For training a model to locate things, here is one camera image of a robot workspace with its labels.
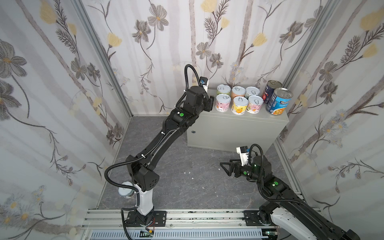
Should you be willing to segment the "pink small can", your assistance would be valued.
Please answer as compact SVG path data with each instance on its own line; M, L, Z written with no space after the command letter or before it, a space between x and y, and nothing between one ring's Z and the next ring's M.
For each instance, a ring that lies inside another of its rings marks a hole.
M216 96L215 109L218 112L225 113L229 110L231 97L226 94L219 94Z

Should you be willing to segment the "green small can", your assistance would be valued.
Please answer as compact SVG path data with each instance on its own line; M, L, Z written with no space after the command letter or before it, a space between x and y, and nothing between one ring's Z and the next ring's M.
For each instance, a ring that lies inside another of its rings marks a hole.
M224 95L230 96L231 90L232 90L232 88L228 85L223 85L223 84L218 85L217 86L217 95L224 94Z

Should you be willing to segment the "yellow small can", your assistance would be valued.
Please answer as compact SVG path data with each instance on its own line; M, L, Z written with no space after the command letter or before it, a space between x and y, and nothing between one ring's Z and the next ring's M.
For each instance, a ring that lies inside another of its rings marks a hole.
M235 97L233 99L231 111L235 115L243 115L247 110L248 104L249 104L249 101L245 97L241 97L241 96Z

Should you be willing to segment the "orange small can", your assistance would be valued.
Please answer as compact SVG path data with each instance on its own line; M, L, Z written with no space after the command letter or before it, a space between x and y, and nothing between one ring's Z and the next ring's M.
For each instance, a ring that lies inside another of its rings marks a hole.
M231 99L235 97L244 97L246 94L246 89L240 86L233 87L231 90Z

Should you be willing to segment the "grey-label small can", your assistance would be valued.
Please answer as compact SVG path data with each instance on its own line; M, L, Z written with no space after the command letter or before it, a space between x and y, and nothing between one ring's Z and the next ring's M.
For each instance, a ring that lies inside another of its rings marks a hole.
M245 98L248 99L250 96L258 96L260 94L260 90L256 87L247 87Z

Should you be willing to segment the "brown-label small can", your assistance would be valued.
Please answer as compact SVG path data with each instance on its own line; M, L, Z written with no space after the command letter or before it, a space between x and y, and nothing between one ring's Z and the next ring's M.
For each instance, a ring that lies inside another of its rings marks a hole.
M246 111L250 114L257 114L264 103L263 98L256 95L249 96L248 101L249 103Z

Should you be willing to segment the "red and navy tall can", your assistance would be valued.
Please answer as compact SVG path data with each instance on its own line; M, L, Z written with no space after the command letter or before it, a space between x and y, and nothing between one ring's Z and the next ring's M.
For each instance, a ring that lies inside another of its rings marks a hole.
M270 101L270 99L274 93L274 90L276 88L281 88L282 86L283 86L282 83L279 81L276 81L276 80L270 80L267 82L265 89L263 91L263 95L262 95L263 101L266 105Z

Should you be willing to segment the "blue soup can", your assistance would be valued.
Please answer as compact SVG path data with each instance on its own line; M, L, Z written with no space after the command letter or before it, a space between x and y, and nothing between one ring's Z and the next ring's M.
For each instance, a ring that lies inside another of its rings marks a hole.
M293 93L286 88L276 88L269 100L266 110L269 114L280 116L293 98Z

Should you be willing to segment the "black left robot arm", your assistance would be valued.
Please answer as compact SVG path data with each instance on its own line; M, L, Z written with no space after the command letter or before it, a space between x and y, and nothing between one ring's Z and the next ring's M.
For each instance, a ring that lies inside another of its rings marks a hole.
M196 69L187 64L184 68L185 82L188 83L188 70L195 74L198 84L186 88L175 108L164 119L160 132L136 156L129 155L125 162L109 166L105 173L106 181L120 189L133 191L136 195L136 205L133 208L121 208L123 227L131 225L149 226L155 222L153 205L153 188L159 182L155 168L168 148L191 127L202 112L210 112L214 106L214 97L207 93L208 78L200 77ZM110 178L110 171L126 166L132 179L130 185L119 184Z

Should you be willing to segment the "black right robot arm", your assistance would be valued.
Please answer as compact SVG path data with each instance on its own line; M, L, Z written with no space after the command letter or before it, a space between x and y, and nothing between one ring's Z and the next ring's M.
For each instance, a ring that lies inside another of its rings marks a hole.
M327 220L276 177L260 145L238 147L237 153L240 159L221 162L220 166L229 177L245 177L248 182L255 183L266 200L251 218L253 222L279 226L298 240L360 239L353 230L343 230Z

